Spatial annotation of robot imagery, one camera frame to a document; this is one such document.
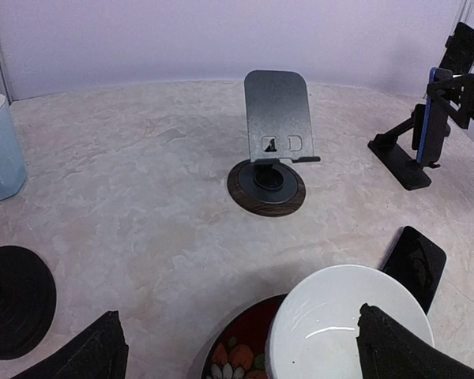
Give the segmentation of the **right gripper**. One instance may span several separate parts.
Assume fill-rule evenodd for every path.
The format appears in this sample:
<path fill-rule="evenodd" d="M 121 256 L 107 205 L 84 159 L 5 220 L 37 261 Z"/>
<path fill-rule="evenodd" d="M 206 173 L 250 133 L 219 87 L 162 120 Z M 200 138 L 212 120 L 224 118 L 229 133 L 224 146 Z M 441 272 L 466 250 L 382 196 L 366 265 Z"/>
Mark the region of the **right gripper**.
<path fill-rule="evenodd" d="M 427 94 L 460 128 L 474 121 L 474 74 L 435 81 L 427 86 Z"/>

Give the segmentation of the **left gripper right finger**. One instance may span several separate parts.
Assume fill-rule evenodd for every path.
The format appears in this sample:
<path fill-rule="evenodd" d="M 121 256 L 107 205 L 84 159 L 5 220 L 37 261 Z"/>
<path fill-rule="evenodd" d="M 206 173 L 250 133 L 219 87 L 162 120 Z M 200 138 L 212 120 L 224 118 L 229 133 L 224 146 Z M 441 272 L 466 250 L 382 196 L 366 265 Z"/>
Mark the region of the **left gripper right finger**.
<path fill-rule="evenodd" d="M 474 369 L 438 351 L 377 306 L 359 310 L 357 346 L 364 378 L 474 378 Z"/>

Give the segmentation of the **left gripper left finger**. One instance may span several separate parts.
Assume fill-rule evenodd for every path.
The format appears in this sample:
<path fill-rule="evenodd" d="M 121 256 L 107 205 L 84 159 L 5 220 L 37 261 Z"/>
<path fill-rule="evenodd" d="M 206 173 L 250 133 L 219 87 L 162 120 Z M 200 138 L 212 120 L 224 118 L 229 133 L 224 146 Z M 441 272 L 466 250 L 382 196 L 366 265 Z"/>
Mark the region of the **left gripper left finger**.
<path fill-rule="evenodd" d="M 129 346 L 119 312 L 107 311 L 65 346 L 17 378 L 124 378 Z"/>

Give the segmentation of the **blue-edged black smartphone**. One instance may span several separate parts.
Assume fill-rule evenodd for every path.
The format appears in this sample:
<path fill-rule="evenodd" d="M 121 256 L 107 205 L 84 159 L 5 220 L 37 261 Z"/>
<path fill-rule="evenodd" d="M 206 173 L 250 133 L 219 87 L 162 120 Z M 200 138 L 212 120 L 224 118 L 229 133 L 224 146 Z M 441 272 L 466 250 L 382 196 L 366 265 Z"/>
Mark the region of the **blue-edged black smartphone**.
<path fill-rule="evenodd" d="M 448 114 L 430 96 L 427 96 L 425 105 L 419 105 L 412 141 L 419 166 L 434 167 L 438 162 L 444 139 L 450 131 L 447 121 Z"/>

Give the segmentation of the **black folding phone stand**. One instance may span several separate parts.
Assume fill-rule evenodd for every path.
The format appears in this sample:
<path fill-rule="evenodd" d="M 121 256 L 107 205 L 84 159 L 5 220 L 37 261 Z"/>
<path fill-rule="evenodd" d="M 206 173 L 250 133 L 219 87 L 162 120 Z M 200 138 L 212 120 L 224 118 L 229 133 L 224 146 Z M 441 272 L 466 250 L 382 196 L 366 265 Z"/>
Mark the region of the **black folding phone stand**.
<path fill-rule="evenodd" d="M 400 135 L 414 131 L 416 124 L 417 104 L 411 116 L 395 126 L 386 133 L 379 133 L 374 140 L 368 143 L 368 148 L 380 159 L 380 161 L 391 172 L 394 178 L 409 191 L 426 188 L 431 184 L 431 179 L 416 162 L 416 157 L 412 158 L 399 144 Z"/>

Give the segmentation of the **round-base plate phone stand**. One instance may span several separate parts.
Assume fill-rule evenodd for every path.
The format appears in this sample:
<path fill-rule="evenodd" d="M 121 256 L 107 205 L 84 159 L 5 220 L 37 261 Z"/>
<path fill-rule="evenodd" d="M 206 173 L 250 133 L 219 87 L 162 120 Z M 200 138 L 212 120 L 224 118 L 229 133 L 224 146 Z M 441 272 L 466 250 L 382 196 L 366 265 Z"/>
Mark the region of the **round-base plate phone stand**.
<path fill-rule="evenodd" d="M 228 174 L 231 198 L 248 212 L 282 217 L 296 212 L 306 186 L 291 163 L 315 163 L 309 94 L 292 71 L 256 69 L 244 79 L 249 158 Z"/>

